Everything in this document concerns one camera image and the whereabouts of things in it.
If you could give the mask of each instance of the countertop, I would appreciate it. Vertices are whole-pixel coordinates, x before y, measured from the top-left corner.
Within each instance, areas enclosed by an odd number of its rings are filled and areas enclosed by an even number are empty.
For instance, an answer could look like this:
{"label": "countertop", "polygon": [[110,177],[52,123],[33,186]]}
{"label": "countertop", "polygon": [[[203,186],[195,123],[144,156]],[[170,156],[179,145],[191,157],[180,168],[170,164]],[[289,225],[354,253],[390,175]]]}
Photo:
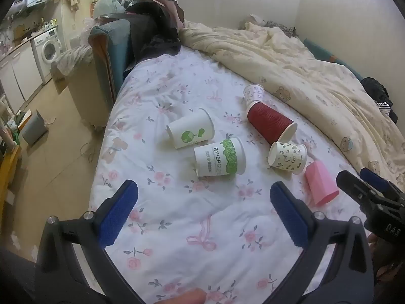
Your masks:
{"label": "countertop", "polygon": [[4,58],[6,58],[9,54],[12,54],[14,51],[16,51],[16,50],[17,50],[19,47],[21,47],[23,44],[25,44],[25,43],[31,41],[32,39],[35,39],[37,36],[39,36],[39,35],[41,35],[41,34],[44,34],[44,33],[47,32],[47,31],[50,31],[51,29],[54,29],[55,27],[57,27],[57,25],[48,27],[47,29],[44,29],[44,30],[41,31],[41,32],[36,32],[33,36],[29,37],[26,41],[21,42],[18,46],[16,46],[15,48],[9,50],[9,51],[6,52],[4,55],[0,56],[0,62],[1,62]]}

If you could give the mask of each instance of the blue gripper pad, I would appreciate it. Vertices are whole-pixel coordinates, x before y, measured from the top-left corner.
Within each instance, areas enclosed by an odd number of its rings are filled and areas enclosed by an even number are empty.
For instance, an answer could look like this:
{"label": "blue gripper pad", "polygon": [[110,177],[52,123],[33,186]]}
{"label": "blue gripper pad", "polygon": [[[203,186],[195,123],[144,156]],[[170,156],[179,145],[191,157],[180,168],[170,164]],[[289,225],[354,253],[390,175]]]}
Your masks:
{"label": "blue gripper pad", "polygon": [[102,248],[114,244],[130,212],[138,200],[138,186],[126,180],[118,191],[97,209],[105,215],[98,227],[98,243]]}
{"label": "blue gripper pad", "polygon": [[308,220],[312,214],[309,208],[301,200],[295,199],[282,181],[271,186],[270,201],[293,243],[297,247],[306,248],[312,228],[312,223]]}
{"label": "blue gripper pad", "polygon": [[384,192],[389,187],[388,182],[384,178],[381,178],[367,168],[360,170],[360,178],[379,192]]}

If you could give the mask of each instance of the beige blanket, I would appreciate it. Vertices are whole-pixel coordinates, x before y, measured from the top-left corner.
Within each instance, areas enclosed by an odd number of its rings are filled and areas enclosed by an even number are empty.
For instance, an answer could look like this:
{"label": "beige blanket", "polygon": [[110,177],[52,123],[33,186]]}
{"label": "beige blanket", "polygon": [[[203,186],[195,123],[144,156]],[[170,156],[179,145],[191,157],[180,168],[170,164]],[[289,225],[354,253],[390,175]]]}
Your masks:
{"label": "beige blanket", "polygon": [[248,23],[246,28],[211,29],[185,21],[180,39],[296,109],[335,142],[358,172],[368,167],[405,190],[404,137],[356,77],[345,66],[316,60],[278,27]]}

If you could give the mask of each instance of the bolt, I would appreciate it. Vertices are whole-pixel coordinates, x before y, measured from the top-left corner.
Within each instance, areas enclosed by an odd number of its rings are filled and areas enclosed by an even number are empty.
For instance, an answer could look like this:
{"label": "bolt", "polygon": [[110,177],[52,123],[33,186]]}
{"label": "bolt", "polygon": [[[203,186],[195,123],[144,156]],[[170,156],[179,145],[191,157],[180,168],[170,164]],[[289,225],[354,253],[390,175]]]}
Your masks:
{"label": "bolt", "polygon": [[350,219],[354,224],[360,224],[361,223],[361,219],[357,216],[352,216],[352,218]]}
{"label": "bolt", "polygon": [[83,214],[83,218],[84,219],[92,219],[94,217],[94,212],[92,212],[92,211],[87,211],[87,212],[85,212],[84,214]]}
{"label": "bolt", "polygon": [[313,215],[315,216],[316,219],[322,220],[325,219],[325,214],[323,212],[314,212]]}
{"label": "bolt", "polygon": [[48,219],[47,219],[47,222],[49,223],[49,224],[53,224],[54,222],[56,222],[56,216],[50,216],[50,217],[48,217]]}

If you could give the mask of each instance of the tiled floor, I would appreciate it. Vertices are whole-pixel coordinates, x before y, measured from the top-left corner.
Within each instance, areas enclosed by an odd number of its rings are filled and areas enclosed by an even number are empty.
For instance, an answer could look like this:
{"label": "tiled floor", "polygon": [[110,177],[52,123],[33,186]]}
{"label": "tiled floor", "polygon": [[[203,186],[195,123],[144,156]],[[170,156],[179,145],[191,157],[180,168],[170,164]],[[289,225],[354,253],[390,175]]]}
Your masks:
{"label": "tiled floor", "polygon": [[[58,95],[52,80],[28,108],[38,110],[47,121],[56,120],[32,147],[20,136],[22,161],[9,187],[15,203],[5,207],[0,241],[32,260],[31,250],[39,246],[47,217],[77,218],[87,210],[104,134],[95,133],[80,119],[68,88]],[[19,251],[12,245],[12,231],[19,239]]]}

